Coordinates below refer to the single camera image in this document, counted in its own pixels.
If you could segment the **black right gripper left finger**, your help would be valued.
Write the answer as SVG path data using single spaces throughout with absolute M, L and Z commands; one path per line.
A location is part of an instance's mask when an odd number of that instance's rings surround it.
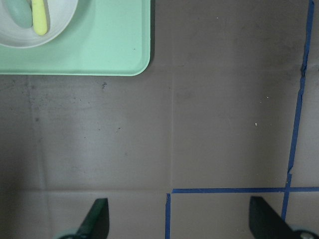
M 110 230 L 108 199 L 96 199 L 77 230 L 75 239 L 106 239 Z

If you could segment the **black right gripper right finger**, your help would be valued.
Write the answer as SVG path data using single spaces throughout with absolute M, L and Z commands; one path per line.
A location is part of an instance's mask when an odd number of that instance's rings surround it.
M 299 239 L 263 197 L 251 196 L 249 229 L 255 239 Z

